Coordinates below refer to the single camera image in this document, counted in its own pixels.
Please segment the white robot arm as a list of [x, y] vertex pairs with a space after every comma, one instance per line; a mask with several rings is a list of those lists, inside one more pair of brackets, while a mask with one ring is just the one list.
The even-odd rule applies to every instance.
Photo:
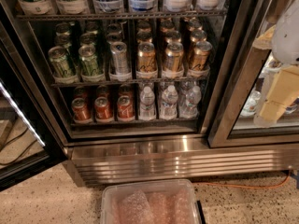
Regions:
[[294, 0], [277, 23], [254, 40], [253, 47], [271, 49], [273, 57], [283, 64], [277, 73], [264, 79], [253, 119], [256, 126], [269, 128], [299, 97], [299, 0]]

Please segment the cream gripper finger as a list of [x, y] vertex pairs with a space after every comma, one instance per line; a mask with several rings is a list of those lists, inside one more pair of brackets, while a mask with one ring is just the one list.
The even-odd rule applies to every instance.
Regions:
[[299, 96], [299, 66], [281, 68], [275, 75], [259, 116], [267, 122], [276, 122]]
[[271, 49], [271, 40], [275, 32], [275, 28], [276, 26], [273, 25], [259, 37], [255, 38], [252, 46], [256, 49]]

